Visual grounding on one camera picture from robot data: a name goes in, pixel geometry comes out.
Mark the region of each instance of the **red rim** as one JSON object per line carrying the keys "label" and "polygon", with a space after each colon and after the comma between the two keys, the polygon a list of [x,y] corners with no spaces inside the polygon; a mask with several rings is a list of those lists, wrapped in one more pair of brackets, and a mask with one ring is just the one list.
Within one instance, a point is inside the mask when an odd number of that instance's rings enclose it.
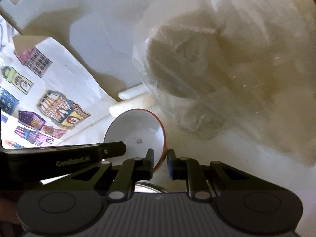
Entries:
{"label": "red rim", "polygon": [[138,111],[146,111],[146,112],[150,113],[151,115],[153,115],[153,116],[157,119],[157,121],[158,121],[158,123],[159,123],[159,125],[161,126],[161,129],[162,129],[162,133],[163,133],[163,150],[162,150],[162,154],[161,154],[161,156],[160,156],[160,158],[159,158],[159,160],[158,160],[158,162],[157,162],[157,165],[156,165],[156,166],[154,167],[154,169],[153,169],[153,173],[155,173],[155,171],[157,171],[157,170],[161,167],[163,161],[165,160],[165,158],[166,158],[166,156],[167,156],[167,150],[166,150],[166,132],[165,132],[165,128],[164,128],[162,122],[160,121],[160,119],[159,119],[154,113],[152,113],[151,111],[146,110],[146,109],[131,109],[131,110],[128,110],[128,111],[123,112],[122,114],[120,114],[120,115],[117,116],[116,118],[120,117],[120,116],[123,115],[124,113],[127,113],[127,112],[129,112],[129,111],[136,111],[136,110],[138,110]]}

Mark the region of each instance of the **house drawing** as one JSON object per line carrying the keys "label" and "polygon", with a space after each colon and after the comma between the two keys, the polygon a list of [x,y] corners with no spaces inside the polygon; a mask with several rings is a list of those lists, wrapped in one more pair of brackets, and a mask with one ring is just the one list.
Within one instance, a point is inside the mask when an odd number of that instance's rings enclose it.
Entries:
{"label": "house drawing", "polygon": [[10,94],[7,90],[0,87],[0,107],[5,113],[12,115],[19,100]]}
{"label": "house drawing", "polygon": [[32,131],[25,127],[17,126],[14,132],[21,138],[40,147],[50,146],[54,141],[53,138],[48,137],[39,131]]}
{"label": "house drawing", "polygon": [[16,88],[18,88],[26,95],[34,85],[26,77],[20,75],[14,68],[5,66],[2,68],[1,71],[4,79],[6,79],[9,83],[13,84]]}
{"label": "house drawing", "polygon": [[37,108],[56,125],[73,129],[90,116],[80,105],[69,100],[63,93],[48,90],[37,104]]}
{"label": "house drawing", "polygon": [[27,66],[39,77],[42,77],[52,62],[36,47],[21,54],[15,54],[22,65]]}
{"label": "house drawing", "polygon": [[46,121],[35,112],[19,111],[18,122],[40,131]]}
{"label": "house drawing", "polygon": [[2,121],[3,123],[6,123],[7,120],[8,120],[8,118],[7,118],[6,116],[4,116],[4,115],[1,114],[1,121]]}
{"label": "house drawing", "polygon": [[14,141],[8,141],[8,140],[5,140],[4,141],[7,145],[9,145],[9,146],[11,146],[12,148],[14,148],[14,149],[21,149],[21,148],[25,148],[24,146],[22,146],[22,145],[19,145],[19,144],[17,144],[16,142],[14,142]]}
{"label": "house drawing", "polygon": [[52,126],[43,126],[42,131],[44,131],[44,133],[56,138],[56,139],[60,139],[64,136],[65,133],[67,133],[67,130],[63,130],[63,129],[56,129],[53,128]]}

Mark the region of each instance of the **plastic bag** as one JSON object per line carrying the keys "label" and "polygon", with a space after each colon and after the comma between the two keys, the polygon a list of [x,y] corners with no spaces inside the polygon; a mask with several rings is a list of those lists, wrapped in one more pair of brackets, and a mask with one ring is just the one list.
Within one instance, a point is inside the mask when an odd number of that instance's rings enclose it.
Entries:
{"label": "plastic bag", "polygon": [[316,162],[313,0],[161,0],[136,28],[134,64],[180,127],[228,123],[308,165]]}

